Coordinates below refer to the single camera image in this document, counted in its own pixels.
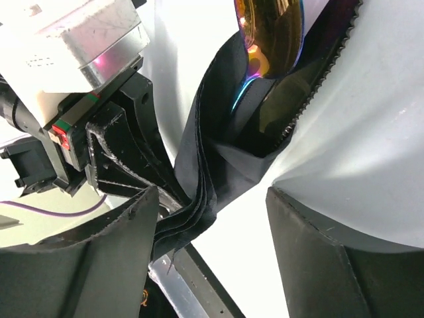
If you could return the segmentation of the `black paper napkin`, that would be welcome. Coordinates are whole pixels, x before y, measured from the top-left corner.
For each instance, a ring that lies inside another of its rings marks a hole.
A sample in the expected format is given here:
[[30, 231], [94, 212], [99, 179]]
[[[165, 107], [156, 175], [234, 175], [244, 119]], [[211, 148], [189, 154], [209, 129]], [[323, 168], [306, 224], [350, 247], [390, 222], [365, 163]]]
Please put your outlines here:
[[204, 233], [222, 208], [260, 182], [291, 141], [285, 139], [261, 158], [215, 139], [218, 116], [231, 107], [246, 62], [244, 42], [236, 32], [220, 47], [199, 84], [174, 166], [189, 203], [158, 223], [152, 260], [182, 249]]

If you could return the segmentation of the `iridescent spoon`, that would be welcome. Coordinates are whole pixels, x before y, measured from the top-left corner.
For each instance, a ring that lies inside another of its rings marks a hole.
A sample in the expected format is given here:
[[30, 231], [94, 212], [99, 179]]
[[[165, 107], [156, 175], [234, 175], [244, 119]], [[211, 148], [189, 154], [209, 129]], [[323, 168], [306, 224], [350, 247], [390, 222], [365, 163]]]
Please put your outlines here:
[[303, 1], [244, 0], [234, 4], [248, 62], [231, 111], [254, 80], [276, 80], [290, 73], [305, 38]]

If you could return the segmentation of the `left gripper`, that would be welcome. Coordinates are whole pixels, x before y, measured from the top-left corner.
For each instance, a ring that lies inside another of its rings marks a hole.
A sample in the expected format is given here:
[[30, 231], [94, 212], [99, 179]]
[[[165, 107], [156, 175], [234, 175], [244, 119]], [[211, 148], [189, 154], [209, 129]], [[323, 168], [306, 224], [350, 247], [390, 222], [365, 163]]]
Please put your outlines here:
[[8, 144], [1, 161], [16, 173], [20, 195], [58, 188], [74, 195], [87, 183], [131, 198], [156, 187], [160, 203], [177, 211], [186, 202], [176, 181], [152, 152], [152, 82], [126, 71], [98, 93], [73, 93], [59, 103], [46, 125], [8, 87], [1, 91], [1, 116], [24, 133]]

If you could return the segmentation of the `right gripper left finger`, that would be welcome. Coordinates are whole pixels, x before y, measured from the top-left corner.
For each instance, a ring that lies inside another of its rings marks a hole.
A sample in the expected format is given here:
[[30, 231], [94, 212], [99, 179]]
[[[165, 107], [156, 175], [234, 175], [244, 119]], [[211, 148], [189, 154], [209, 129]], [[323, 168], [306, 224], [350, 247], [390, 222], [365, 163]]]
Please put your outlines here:
[[158, 216], [149, 187], [35, 245], [1, 250], [2, 317], [137, 317]]

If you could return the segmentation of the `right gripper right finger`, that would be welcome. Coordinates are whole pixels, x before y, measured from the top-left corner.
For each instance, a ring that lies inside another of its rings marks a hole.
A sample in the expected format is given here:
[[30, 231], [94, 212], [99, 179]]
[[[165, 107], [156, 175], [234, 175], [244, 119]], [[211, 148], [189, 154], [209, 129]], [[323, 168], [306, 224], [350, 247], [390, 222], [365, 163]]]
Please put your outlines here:
[[266, 207], [290, 317], [422, 317], [423, 250], [376, 238], [270, 187]]

